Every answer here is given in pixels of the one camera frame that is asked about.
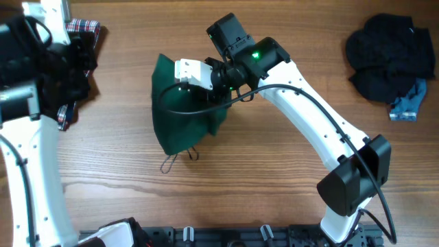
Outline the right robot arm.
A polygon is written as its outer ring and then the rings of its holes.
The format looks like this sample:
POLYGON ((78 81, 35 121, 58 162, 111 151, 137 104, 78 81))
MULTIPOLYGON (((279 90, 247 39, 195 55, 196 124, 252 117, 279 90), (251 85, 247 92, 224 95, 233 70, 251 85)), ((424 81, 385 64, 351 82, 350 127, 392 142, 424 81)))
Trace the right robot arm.
POLYGON ((275 105, 328 169, 317 184, 327 206, 320 229, 328 241, 346 245, 360 217, 367 213, 366 205, 377 196, 389 227, 380 222, 377 226, 395 242, 394 223, 381 190, 390 171, 390 143, 382 135, 370 139, 348 123, 310 86, 280 44, 271 37, 254 41, 233 13, 206 32, 222 58, 207 58, 201 64, 201 85, 213 93, 211 99, 230 106, 234 102, 231 91, 248 85, 248 97, 259 93, 275 105))

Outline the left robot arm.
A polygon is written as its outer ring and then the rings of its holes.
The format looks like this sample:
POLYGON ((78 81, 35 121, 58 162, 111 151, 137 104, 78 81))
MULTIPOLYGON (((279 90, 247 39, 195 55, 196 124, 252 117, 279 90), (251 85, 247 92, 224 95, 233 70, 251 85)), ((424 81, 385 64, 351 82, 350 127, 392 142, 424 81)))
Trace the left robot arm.
POLYGON ((58 110, 88 95, 93 40, 71 36, 68 1, 25 2, 1 24, 1 151, 14 246, 133 246, 126 220, 80 239, 64 200, 58 110))

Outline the green cloth garment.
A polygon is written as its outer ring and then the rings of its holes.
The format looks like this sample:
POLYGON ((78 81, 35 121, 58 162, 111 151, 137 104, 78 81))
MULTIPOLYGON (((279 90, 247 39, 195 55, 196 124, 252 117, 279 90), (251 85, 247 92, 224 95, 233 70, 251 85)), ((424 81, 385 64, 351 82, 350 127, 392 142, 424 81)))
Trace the green cloth garment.
POLYGON ((161 172, 167 174, 179 153, 193 149, 206 135, 215 136, 227 116, 221 109, 205 115, 177 115, 167 112, 164 106, 179 112, 193 112, 212 107, 208 102, 200 102, 193 89, 180 87, 168 91, 158 100, 160 93, 174 85, 174 61, 160 54, 152 74, 152 121, 154 132, 166 158, 161 172))

